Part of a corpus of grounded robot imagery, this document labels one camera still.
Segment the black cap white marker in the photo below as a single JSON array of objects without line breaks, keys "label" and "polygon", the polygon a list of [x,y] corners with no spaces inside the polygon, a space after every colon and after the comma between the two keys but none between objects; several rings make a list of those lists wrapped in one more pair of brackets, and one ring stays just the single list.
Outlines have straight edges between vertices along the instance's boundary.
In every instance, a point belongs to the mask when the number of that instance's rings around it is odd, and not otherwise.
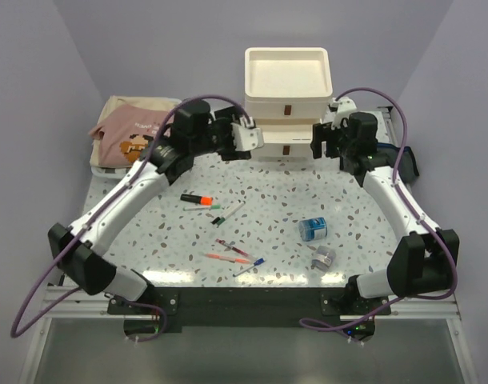
[{"label": "black cap white marker", "polygon": [[221,225],[225,220],[228,219],[229,216],[237,212],[239,209],[241,209],[245,205],[244,201],[238,201],[229,208],[225,209],[225,211],[218,217],[216,217],[211,224],[219,226]]}]

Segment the dark red pen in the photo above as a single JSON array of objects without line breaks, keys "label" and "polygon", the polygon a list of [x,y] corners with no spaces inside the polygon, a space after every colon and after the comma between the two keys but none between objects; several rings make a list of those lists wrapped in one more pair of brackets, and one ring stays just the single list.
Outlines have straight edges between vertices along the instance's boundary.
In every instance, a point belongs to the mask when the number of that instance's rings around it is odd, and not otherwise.
[{"label": "dark red pen", "polygon": [[247,259],[252,260],[252,261],[257,260],[253,255],[245,252],[244,250],[241,250],[241,249],[237,248],[235,245],[232,245],[232,244],[230,244],[228,242],[225,242],[224,240],[221,240],[219,238],[216,238],[215,241],[216,241],[216,243],[224,246],[227,249],[232,250],[233,252],[235,252],[235,253],[243,256],[244,258],[247,258]]}]

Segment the green cap white marker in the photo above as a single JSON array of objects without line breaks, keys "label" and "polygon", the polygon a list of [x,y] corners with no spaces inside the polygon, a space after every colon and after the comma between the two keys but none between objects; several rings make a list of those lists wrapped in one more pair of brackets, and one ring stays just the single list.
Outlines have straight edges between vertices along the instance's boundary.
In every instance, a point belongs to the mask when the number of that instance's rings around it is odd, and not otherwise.
[{"label": "green cap white marker", "polygon": [[190,212],[190,211],[203,211],[203,210],[219,210],[221,209],[221,206],[219,204],[215,205],[210,205],[210,206],[185,206],[182,208],[183,211],[185,212]]}]

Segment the cream drawer organizer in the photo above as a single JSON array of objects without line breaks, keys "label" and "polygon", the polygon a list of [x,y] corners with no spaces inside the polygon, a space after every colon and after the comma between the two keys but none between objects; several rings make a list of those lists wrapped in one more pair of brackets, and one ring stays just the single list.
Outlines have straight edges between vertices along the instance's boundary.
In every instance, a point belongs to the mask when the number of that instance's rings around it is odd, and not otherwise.
[{"label": "cream drawer organizer", "polygon": [[262,130],[254,158],[310,158],[312,126],[333,94],[321,47],[250,47],[245,52],[245,110]]}]

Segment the orange black highlighter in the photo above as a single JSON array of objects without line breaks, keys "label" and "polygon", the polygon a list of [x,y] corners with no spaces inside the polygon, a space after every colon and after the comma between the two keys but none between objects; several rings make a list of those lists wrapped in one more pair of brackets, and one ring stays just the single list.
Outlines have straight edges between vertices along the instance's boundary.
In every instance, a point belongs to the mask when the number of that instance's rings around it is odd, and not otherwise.
[{"label": "orange black highlighter", "polygon": [[203,206],[211,206],[213,199],[207,196],[200,196],[195,194],[181,194],[180,200],[184,202],[199,204]]}]

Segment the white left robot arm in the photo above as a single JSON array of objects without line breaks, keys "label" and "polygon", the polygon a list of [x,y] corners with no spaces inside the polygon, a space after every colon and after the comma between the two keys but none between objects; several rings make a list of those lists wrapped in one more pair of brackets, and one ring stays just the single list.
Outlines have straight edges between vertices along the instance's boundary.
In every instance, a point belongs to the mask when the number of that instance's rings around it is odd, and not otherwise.
[{"label": "white left robot arm", "polygon": [[68,226],[50,228],[54,266],[89,295],[110,294],[136,314],[148,312],[154,285],[104,255],[123,228],[153,198],[192,169],[196,157],[216,153],[225,161],[247,160],[262,134],[242,106],[211,111],[209,96],[186,99],[169,110],[124,104],[90,132],[99,155],[127,173],[108,195]]}]

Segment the orange pen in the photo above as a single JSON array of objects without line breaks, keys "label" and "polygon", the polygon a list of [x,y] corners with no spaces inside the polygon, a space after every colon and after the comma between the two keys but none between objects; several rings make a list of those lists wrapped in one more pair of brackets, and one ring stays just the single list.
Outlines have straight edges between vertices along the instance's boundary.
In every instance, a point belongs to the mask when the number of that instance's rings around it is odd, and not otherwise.
[{"label": "orange pen", "polygon": [[229,257],[229,256],[219,255],[219,254],[204,254],[203,256],[206,258],[214,259],[214,260],[220,260],[220,261],[225,261],[225,262],[233,262],[233,263],[238,263],[238,264],[251,264],[252,263],[252,261],[250,261],[246,258]]}]

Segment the dark green cap marker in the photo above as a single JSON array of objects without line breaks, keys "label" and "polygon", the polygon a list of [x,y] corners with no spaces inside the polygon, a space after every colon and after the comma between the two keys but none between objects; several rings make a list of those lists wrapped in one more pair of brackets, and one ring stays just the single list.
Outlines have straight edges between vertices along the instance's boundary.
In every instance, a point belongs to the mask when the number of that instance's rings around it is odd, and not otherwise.
[{"label": "dark green cap marker", "polygon": [[215,222],[216,226],[223,224],[228,218],[234,215],[238,210],[244,207],[246,203],[244,201],[236,202],[231,207],[226,209],[222,216]]}]

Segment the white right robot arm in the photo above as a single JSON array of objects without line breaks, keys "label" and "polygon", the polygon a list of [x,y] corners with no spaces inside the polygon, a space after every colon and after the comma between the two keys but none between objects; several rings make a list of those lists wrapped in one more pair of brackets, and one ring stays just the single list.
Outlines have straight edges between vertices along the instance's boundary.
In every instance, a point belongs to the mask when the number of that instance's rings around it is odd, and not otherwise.
[{"label": "white right robot arm", "polygon": [[447,298],[458,282],[457,233],[442,229],[422,211],[406,187],[418,176],[414,156],[380,143],[377,130],[377,118],[365,112],[312,127],[313,157],[338,159],[340,170],[353,175],[378,204],[398,240],[385,269],[349,278],[343,298],[353,314],[363,314],[373,298],[433,300],[437,292]]}]

